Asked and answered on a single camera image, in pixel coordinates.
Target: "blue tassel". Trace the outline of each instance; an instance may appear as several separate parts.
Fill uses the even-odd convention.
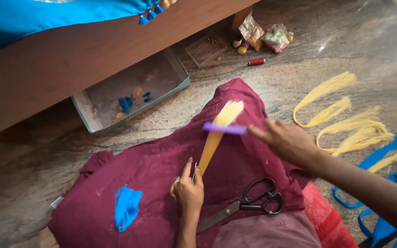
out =
[[[151,10],[148,10],[148,14],[146,15],[146,18],[148,19],[148,21],[149,20],[152,20],[152,19],[154,19],[154,18],[156,18],[156,13],[154,13],[153,11],[151,11]]]
[[[148,23],[148,20],[145,18],[145,16],[143,16],[142,14],[140,15],[140,18],[139,18],[139,24],[140,25],[145,25],[145,24],[147,24]]]
[[[142,191],[128,189],[125,185],[116,192],[114,224],[119,232],[123,232],[139,213],[139,200]]]
[[[159,4],[156,4],[156,7],[154,8],[154,13],[160,14],[163,12],[162,7]]]

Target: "floor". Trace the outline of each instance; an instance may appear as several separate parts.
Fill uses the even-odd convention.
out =
[[[69,100],[0,133],[0,247],[38,247],[38,231],[50,218],[50,203],[65,192],[93,153],[109,149],[117,154],[172,133],[200,112],[218,85],[235,77],[259,94],[271,118],[291,123],[292,109],[312,88],[350,71],[359,84],[301,109],[298,119],[308,121],[344,95],[350,96],[352,109],[307,132],[315,137],[338,120],[380,105],[381,121],[397,133],[397,0],[263,0],[254,6],[254,18],[263,28],[284,23],[294,31],[294,41],[279,55],[266,47],[244,56],[229,50],[203,68],[178,49],[191,86],[106,137],[89,134]],[[260,58],[266,59],[264,65],[246,66]],[[337,146],[343,138],[329,136],[322,145]],[[372,150],[342,157],[358,164]],[[356,221],[362,209],[345,210],[334,202],[329,183],[316,183],[355,241],[363,241]],[[366,222],[374,225],[375,218]]]

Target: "scissor blade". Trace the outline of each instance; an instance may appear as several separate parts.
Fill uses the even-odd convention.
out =
[[[229,217],[230,215],[234,214],[236,211],[239,211],[239,210],[240,210],[240,203],[238,203],[238,202],[232,203],[225,209],[216,212],[211,217],[200,222],[197,226],[197,233],[199,234],[199,233],[203,232],[204,230],[212,227],[213,225],[226,219],[227,217]]]

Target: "wooden bed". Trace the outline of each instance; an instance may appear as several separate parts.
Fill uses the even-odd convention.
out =
[[[0,131],[259,0],[179,0],[147,25],[138,16],[46,30],[0,49]]]

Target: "person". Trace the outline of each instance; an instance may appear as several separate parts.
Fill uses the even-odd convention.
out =
[[[288,161],[296,166],[301,167],[303,170],[311,173],[313,176],[322,178],[344,190],[346,193],[352,195],[357,200],[360,200],[366,206],[371,208],[376,214],[384,218],[393,227],[397,229],[397,184],[385,178],[362,170],[345,162],[340,158],[333,157],[323,150],[319,149],[311,140],[311,138],[298,126],[293,124],[285,124],[283,121],[272,121],[265,119],[266,131],[261,130],[255,126],[249,126],[248,131],[251,136],[262,140],[268,145],[271,151],[278,155],[282,160]],[[176,185],[176,193],[181,202],[182,216],[179,223],[179,233],[177,236],[176,248],[195,248],[196,247],[196,228],[199,222],[200,210],[204,198],[204,185],[201,179],[201,174],[196,169],[194,171],[194,183],[191,182],[189,177],[191,169],[192,158],[187,162],[184,173],[180,182]],[[261,221],[263,216],[256,216],[256,222],[253,226],[258,226],[257,223]],[[313,238],[313,227],[307,226],[307,220],[300,218],[299,223],[303,225],[295,225],[292,227],[291,232],[285,232],[284,235],[276,235],[275,239],[280,240],[280,247],[321,247],[318,239],[315,237],[313,242],[306,242],[307,239]],[[232,237],[236,239],[237,235],[230,235],[231,232],[237,233],[237,228],[243,228],[243,225],[233,225],[231,228],[226,229],[225,237]],[[275,233],[274,228],[280,228],[280,225],[264,225],[264,228],[270,228],[270,233]],[[245,228],[243,231],[249,232],[251,229]],[[282,245],[286,242],[284,238],[287,237],[289,245]],[[224,248],[224,242],[221,242],[218,247]],[[227,247],[238,247],[232,243]],[[275,247],[271,241],[268,241],[267,247]]]

